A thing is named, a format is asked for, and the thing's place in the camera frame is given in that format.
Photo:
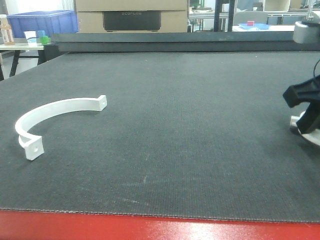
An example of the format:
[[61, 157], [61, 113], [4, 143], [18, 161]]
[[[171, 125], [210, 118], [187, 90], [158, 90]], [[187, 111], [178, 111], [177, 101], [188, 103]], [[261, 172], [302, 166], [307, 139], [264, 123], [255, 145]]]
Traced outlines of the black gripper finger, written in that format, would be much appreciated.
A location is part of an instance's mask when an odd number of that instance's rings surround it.
[[317, 75], [303, 83], [289, 86], [282, 96], [290, 108], [301, 103], [319, 104], [320, 76]]
[[320, 104], [311, 102], [296, 125], [301, 134], [310, 134], [318, 129], [320, 127]]

